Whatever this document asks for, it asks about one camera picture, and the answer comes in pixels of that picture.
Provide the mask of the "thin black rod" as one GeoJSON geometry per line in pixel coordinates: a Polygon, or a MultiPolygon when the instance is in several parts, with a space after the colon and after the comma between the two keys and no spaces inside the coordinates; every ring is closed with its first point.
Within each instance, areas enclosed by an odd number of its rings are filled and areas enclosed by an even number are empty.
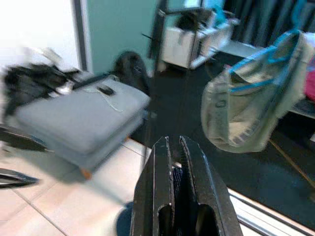
{"type": "Polygon", "coordinates": [[[145,38],[151,40],[151,41],[154,41],[154,42],[160,42],[160,37],[153,37],[153,36],[149,36],[149,35],[146,35],[144,33],[141,33],[142,36],[144,36],[145,38]]]}

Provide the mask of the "black phone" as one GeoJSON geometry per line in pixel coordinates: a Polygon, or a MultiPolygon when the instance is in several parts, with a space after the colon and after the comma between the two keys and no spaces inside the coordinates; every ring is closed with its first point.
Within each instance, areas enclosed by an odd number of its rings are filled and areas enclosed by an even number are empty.
{"type": "Polygon", "coordinates": [[[108,86],[103,86],[103,87],[97,87],[97,90],[107,96],[113,96],[115,95],[115,91],[108,87],[108,86]]]}

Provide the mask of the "black backpack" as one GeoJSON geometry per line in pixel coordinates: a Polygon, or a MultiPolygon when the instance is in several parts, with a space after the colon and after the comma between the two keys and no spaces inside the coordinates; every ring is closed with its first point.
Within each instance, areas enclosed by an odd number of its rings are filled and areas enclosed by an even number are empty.
{"type": "Polygon", "coordinates": [[[133,51],[123,52],[115,61],[115,75],[121,83],[150,95],[150,81],[144,61],[133,51]]]}

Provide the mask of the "red cloth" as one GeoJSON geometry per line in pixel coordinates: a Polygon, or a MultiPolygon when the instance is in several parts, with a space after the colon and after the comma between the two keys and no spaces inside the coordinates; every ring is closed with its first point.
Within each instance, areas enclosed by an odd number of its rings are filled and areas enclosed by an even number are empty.
{"type": "Polygon", "coordinates": [[[307,66],[304,93],[307,98],[315,103],[315,56],[307,66]]]}

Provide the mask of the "black long case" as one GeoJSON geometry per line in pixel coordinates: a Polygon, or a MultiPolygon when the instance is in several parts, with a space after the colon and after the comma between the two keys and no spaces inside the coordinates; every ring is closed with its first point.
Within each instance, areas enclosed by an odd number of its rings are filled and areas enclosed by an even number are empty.
{"type": "Polygon", "coordinates": [[[84,79],[80,82],[76,82],[72,89],[73,90],[77,90],[77,89],[80,89],[80,88],[83,88],[85,86],[88,86],[88,85],[91,85],[91,84],[94,84],[96,82],[99,82],[101,80],[104,80],[106,79],[110,74],[108,73],[103,73],[103,74],[100,74],[100,75],[97,75],[97,76],[92,76],[90,78],[87,78],[87,79],[84,79]]]}

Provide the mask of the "blue plastic bag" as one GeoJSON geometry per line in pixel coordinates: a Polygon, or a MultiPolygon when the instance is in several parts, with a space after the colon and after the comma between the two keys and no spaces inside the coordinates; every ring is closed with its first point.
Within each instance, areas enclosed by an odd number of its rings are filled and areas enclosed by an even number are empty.
{"type": "Polygon", "coordinates": [[[223,9],[219,5],[213,6],[213,12],[216,14],[215,25],[220,25],[222,23],[225,23],[226,16],[223,9]]]}

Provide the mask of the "dark curtain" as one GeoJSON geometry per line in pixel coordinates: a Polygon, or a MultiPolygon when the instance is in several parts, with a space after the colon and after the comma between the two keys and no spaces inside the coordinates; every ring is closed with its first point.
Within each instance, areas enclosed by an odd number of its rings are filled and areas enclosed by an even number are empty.
{"type": "Polygon", "coordinates": [[[267,47],[289,30],[315,32],[315,0],[224,0],[240,20],[231,39],[267,47]]]}

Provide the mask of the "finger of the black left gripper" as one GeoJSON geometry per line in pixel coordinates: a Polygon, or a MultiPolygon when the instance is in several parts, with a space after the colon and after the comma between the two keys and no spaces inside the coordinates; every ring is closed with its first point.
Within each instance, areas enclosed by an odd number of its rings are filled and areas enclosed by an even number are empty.
{"type": "Polygon", "coordinates": [[[18,149],[41,152],[47,150],[47,145],[43,141],[11,126],[0,126],[0,141],[18,149]]]}
{"type": "Polygon", "coordinates": [[[26,174],[0,168],[0,188],[15,188],[38,184],[39,179],[26,174]]]}

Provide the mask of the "grey ottoman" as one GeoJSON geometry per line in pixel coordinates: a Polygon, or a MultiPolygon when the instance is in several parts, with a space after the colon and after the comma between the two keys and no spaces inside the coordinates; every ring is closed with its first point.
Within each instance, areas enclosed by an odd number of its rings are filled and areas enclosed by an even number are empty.
{"type": "Polygon", "coordinates": [[[150,103],[150,97],[134,87],[113,80],[104,84],[115,91],[109,98],[123,112],[114,111],[100,94],[83,91],[101,87],[98,84],[21,106],[11,123],[90,179],[94,169],[142,124],[150,103]]]}

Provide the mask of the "navy printed shirt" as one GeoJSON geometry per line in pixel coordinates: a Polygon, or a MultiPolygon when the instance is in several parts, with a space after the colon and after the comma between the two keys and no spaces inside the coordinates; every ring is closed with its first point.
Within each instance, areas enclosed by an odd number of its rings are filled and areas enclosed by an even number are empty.
{"type": "Polygon", "coordinates": [[[182,204],[183,195],[183,170],[180,167],[173,168],[173,188],[174,188],[174,200],[175,209],[178,209],[182,204]]]}

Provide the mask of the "blue plastic hanger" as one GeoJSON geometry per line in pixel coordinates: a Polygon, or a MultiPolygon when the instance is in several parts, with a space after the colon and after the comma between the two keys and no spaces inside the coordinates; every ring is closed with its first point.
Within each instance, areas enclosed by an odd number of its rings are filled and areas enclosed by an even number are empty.
{"type": "Polygon", "coordinates": [[[247,57],[229,71],[231,109],[250,115],[287,111],[299,99],[295,85],[302,85],[312,53],[303,33],[291,29],[273,45],[247,57]]]}

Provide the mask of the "grey beige garment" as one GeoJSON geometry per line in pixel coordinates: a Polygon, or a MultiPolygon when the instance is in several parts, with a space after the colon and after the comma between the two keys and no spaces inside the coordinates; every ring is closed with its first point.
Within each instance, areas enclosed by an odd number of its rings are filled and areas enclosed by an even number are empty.
{"type": "Polygon", "coordinates": [[[206,138],[231,153],[262,151],[279,119],[304,97],[314,48],[292,29],[213,78],[201,102],[206,138]]]}

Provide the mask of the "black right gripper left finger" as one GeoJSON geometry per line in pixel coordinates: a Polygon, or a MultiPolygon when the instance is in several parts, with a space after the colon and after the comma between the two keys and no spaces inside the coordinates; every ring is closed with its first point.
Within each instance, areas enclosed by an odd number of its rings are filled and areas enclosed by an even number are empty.
{"type": "Polygon", "coordinates": [[[175,200],[169,138],[152,147],[137,181],[130,236],[173,236],[175,200]]]}

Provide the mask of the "white shelf unit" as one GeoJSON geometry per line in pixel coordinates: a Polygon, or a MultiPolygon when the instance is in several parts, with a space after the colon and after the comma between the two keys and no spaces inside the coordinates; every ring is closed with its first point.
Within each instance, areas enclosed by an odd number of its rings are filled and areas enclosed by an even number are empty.
{"type": "Polygon", "coordinates": [[[225,47],[240,20],[228,11],[225,19],[216,23],[217,13],[212,11],[206,21],[198,24],[199,29],[167,27],[162,45],[162,62],[186,69],[196,69],[225,47]]]}

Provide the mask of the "black handbag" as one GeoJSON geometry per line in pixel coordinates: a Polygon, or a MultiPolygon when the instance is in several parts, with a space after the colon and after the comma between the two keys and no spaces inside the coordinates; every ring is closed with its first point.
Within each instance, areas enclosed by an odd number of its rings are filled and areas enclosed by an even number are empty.
{"type": "Polygon", "coordinates": [[[195,24],[197,24],[197,29],[200,30],[208,26],[208,21],[213,15],[212,9],[203,12],[184,13],[178,18],[175,26],[182,30],[194,31],[195,24]]]}

